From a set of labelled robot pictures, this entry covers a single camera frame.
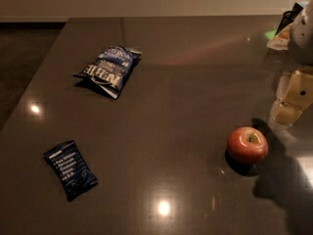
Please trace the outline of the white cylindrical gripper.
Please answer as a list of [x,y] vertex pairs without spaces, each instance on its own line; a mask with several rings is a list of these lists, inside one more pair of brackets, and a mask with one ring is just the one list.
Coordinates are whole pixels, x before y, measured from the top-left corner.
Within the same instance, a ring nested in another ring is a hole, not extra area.
[[[289,41],[290,56],[300,64],[313,65],[313,0],[294,19]],[[292,126],[313,104],[313,73],[284,71],[277,87],[270,119]]]

